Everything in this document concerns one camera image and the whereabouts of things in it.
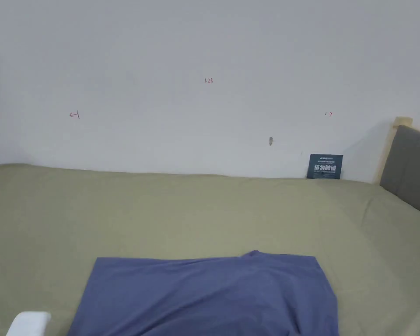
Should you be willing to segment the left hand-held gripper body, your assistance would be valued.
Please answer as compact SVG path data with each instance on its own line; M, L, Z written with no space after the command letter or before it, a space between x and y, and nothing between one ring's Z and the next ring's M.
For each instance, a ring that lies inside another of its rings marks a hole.
M23 311L13 319L7 336L44 336L52 318L45 311Z

